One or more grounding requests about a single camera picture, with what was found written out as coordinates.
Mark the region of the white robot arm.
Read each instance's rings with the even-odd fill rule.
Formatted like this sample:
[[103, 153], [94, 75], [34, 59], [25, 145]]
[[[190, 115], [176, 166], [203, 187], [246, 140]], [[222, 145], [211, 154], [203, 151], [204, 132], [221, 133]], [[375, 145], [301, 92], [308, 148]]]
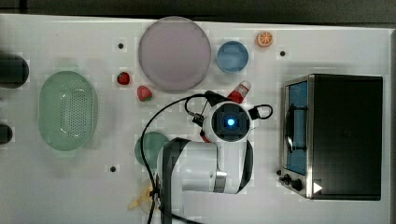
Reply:
[[253, 171], [253, 147], [248, 136], [253, 118], [242, 105], [227, 101], [212, 105], [203, 118], [206, 140], [174, 138], [160, 151], [161, 224], [182, 224], [185, 191], [239, 193]]

